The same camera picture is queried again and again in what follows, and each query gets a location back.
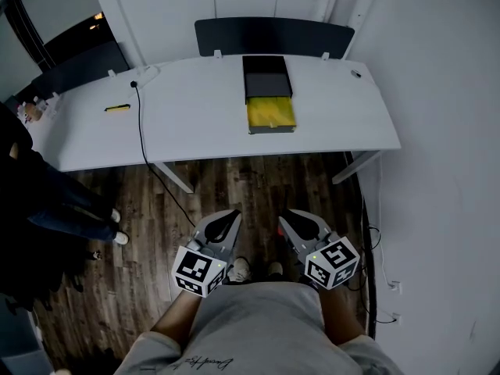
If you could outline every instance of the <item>person's leg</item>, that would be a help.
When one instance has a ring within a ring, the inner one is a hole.
[[[69,175],[48,166],[45,182],[62,204],[74,205],[104,220],[111,218],[113,206]]]
[[[264,282],[289,282],[290,280],[283,275],[283,266],[275,261],[267,269],[267,278]]]
[[[244,257],[238,257],[233,262],[233,268],[227,272],[227,284],[249,284],[252,279],[250,264]]]
[[[28,220],[39,227],[100,241],[113,241],[118,232],[114,222],[96,220],[62,205],[42,209]]]

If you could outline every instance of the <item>small bottle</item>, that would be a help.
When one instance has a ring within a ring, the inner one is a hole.
[[[35,96],[33,101],[34,104],[37,106],[37,109],[39,109],[44,113],[45,110],[47,109],[47,103],[45,102],[45,100],[38,98],[38,96]]]
[[[22,123],[28,122],[28,114],[26,112],[26,102],[23,102],[22,105],[17,106],[17,117],[21,120]]]

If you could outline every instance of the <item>shoe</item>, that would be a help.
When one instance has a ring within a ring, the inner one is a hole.
[[[111,212],[111,221],[118,223],[122,219],[122,216],[120,215],[120,211],[117,209],[112,209]]]
[[[231,282],[245,282],[252,278],[250,264],[243,257],[234,260],[233,268],[227,273],[227,277]]]
[[[271,276],[274,273],[279,273],[283,275],[283,266],[279,264],[278,261],[272,262],[269,268],[267,269],[267,276]]]
[[[128,243],[128,236],[124,232],[116,232],[116,236],[112,241],[119,245],[126,245]]]

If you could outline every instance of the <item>white wall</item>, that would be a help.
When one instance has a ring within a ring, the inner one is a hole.
[[[44,43],[101,12],[98,0],[21,0]]]
[[[22,91],[41,74],[5,15],[0,16],[0,102]]]
[[[335,9],[344,18],[342,0]],[[195,21],[225,16],[311,19],[317,0],[99,0],[131,66],[199,56]]]
[[[500,359],[500,0],[376,0],[350,59],[381,89],[402,150],[384,156],[384,286],[402,325],[377,340],[407,374],[488,373]],[[377,224],[377,167],[362,172]],[[379,312],[379,320],[388,320]]]

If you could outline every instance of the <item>white desk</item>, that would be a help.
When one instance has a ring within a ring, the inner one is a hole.
[[[384,150],[401,148],[380,92],[359,62],[285,56],[297,128],[290,134],[248,134],[240,55],[184,59],[158,65],[160,74],[141,90],[148,161],[185,191],[193,187],[173,162],[190,159],[303,152],[363,151],[339,173],[349,177]],[[358,71],[358,78],[352,74]],[[34,148],[61,171],[143,162],[138,100],[130,82],[138,70],[97,80],[60,98],[54,120],[30,125]],[[111,105],[130,109],[105,112]]]

